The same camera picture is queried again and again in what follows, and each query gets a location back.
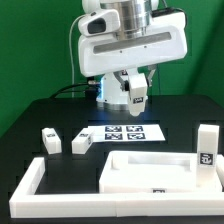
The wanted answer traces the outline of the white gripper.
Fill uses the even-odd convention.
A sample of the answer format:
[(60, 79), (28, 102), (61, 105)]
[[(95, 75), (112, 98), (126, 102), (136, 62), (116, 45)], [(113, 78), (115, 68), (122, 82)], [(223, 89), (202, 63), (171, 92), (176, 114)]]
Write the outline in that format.
[(186, 15), (174, 12), (152, 19), (146, 34), (139, 38), (119, 41), (114, 33), (85, 37), (78, 42), (81, 73), (97, 76), (114, 72), (122, 91), (129, 91), (129, 81), (124, 80), (127, 69), (147, 67), (147, 83), (152, 79), (158, 63), (182, 59), (187, 53), (185, 36)]

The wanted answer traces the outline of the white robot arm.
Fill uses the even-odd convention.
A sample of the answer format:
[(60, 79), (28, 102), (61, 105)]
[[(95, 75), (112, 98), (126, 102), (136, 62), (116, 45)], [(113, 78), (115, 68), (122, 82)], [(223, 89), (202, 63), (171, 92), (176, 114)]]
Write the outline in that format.
[(100, 105), (139, 115), (156, 65), (187, 53), (185, 13), (160, 9), (158, 0), (83, 0), (83, 8), (81, 73), (102, 77)]

